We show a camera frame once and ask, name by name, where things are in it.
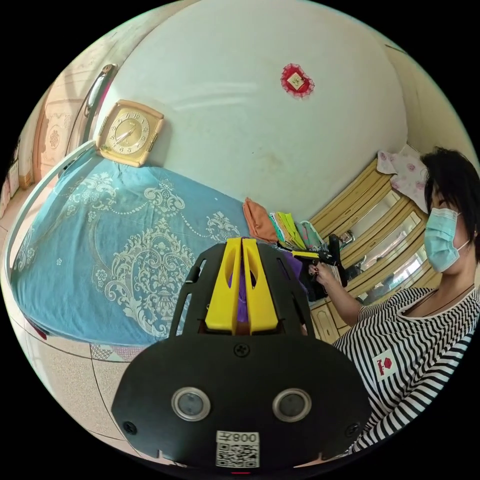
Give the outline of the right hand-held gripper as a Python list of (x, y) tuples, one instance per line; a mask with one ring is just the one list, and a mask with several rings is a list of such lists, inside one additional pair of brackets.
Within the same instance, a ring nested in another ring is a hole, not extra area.
[(304, 260), (318, 260), (320, 263), (326, 265), (337, 265), (338, 264), (338, 250), (335, 248), (328, 247), (327, 249), (322, 248), (317, 252), (315, 251), (292, 251), (292, 256), (297, 259)]

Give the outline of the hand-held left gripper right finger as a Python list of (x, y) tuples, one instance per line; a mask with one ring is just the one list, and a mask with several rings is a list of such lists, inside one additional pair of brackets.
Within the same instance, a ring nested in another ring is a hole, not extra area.
[(255, 239), (242, 239), (242, 259), (249, 334), (272, 332), (277, 329), (278, 317)]

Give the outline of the person's right hand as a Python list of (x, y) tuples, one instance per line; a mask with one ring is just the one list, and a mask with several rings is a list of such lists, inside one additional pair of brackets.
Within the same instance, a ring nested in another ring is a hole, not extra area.
[(327, 294), (332, 288), (341, 286), (339, 279), (334, 274), (331, 266), (322, 262), (311, 264), (308, 267), (309, 274), (324, 288)]

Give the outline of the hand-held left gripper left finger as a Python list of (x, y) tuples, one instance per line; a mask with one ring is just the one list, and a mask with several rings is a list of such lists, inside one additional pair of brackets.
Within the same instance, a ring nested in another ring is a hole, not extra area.
[(205, 318), (210, 331), (236, 332), (241, 266), (242, 238), (230, 238), (224, 245)]

